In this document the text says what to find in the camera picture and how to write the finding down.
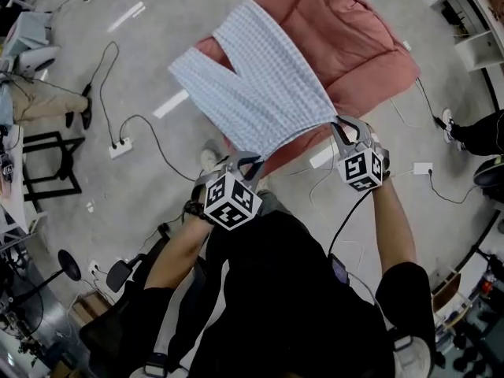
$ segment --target electrical outlet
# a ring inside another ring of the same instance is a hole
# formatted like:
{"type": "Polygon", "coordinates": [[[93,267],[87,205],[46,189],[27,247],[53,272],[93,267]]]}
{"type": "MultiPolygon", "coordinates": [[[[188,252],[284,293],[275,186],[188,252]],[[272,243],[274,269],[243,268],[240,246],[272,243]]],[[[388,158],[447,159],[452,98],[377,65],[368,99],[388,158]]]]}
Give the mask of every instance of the electrical outlet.
{"type": "Polygon", "coordinates": [[[114,149],[112,146],[109,147],[109,153],[110,157],[112,159],[119,157],[120,155],[127,153],[128,151],[133,149],[133,144],[132,141],[129,139],[129,137],[123,139],[123,143],[117,142],[116,143],[116,148],[114,149]]]}
{"type": "Polygon", "coordinates": [[[428,175],[429,171],[432,171],[431,162],[415,162],[413,164],[413,173],[415,175],[428,175]]]}
{"type": "Polygon", "coordinates": [[[97,261],[91,261],[89,267],[87,268],[87,270],[89,270],[89,273],[91,274],[96,273],[98,269],[100,269],[100,265],[97,263],[97,261]]]}

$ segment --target black shoe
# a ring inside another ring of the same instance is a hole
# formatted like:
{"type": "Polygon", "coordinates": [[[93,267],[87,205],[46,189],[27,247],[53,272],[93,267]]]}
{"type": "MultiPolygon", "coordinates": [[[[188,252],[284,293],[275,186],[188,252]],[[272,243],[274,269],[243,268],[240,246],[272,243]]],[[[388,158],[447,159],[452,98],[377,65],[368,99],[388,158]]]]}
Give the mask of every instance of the black shoe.
{"type": "Polygon", "coordinates": [[[65,114],[65,125],[67,129],[70,129],[70,126],[72,126],[73,122],[73,112],[68,112],[65,114]]]}
{"type": "Polygon", "coordinates": [[[91,107],[93,106],[93,101],[91,98],[87,99],[87,108],[80,114],[82,117],[82,125],[84,130],[87,130],[91,125],[91,119],[93,118],[93,113],[91,112],[91,107]]]}

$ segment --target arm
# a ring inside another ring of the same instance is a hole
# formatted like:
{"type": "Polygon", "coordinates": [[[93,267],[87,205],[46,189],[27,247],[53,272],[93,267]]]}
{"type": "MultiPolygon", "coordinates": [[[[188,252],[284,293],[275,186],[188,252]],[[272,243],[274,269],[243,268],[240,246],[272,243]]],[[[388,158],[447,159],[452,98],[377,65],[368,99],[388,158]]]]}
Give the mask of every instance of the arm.
{"type": "Polygon", "coordinates": [[[176,289],[195,265],[199,251],[213,226],[198,217],[187,215],[176,235],[157,257],[145,288],[176,289]]]}
{"type": "Polygon", "coordinates": [[[394,265],[417,262],[410,224],[390,179],[372,191],[375,206],[376,241],[382,274],[394,265]]]}

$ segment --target gingham fabric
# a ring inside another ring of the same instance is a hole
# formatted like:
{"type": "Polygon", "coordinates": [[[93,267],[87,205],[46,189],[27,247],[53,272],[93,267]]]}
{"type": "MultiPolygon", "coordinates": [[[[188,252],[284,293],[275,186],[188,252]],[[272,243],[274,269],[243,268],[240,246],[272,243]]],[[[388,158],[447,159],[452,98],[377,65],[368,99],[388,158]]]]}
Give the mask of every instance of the gingham fabric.
{"type": "Polygon", "coordinates": [[[284,30],[245,0],[213,33],[235,73],[190,48],[170,66],[198,108],[237,150],[269,157],[336,111],[284,30]]]}

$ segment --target foot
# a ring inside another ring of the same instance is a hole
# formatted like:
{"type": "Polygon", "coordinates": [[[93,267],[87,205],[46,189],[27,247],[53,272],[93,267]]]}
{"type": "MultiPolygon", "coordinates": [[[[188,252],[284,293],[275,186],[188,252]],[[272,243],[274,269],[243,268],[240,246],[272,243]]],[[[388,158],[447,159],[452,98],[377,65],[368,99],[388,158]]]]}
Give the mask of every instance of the foot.
{"type": "Polygon", "coordinates": [[[217,166],[217,163],[221,160],[220,155],[209,148],[205,148],[202,151],[200,160],[203,168],[203,173],[205,173],[206,175],[212,173],[213,171],[217,171],[220,168],[217,166]]]}
{"type": "Polygon", "coordinates": [[[454,141],[454,138],[451,137],[451,125],[454,123],[454,120],[451,116],[451,111],[449,108],[446,108],[443,111],[443,123],[446,125],[446,127],[443,130],[444,134],[444,141],[447,143],[451,143],[454,141]]]}
{"type": "Polygon", "coordinates": [[[258,182],[258,187],[256,187],[255,191],[259,194],[261,191],[269,191],[268,186],[269,176],[265,176],[258,182]]]}
{"type": "Polygon", "coordinates": [[[457,141],[457,150],[458,151],[467,151],[467,149],[465,148],[465,144],[463,142],[458,142],[457,141]]]}
{"type": "Polygon", "coordinates": [[[91,112],[92,106],[93,101],[91,101],[91,98],[87,98],[87,108],[80,114],[84,130],[87,130],[91,125],[91,119],[93,119],[93,113],[91,112]]]}
{"type": "Polygon", "coordinates": [[[70,129],[70,126],[72,126],[73,122],[73,112],[68,112],[65,114],[65,125],[67,129],[70,129]]]}

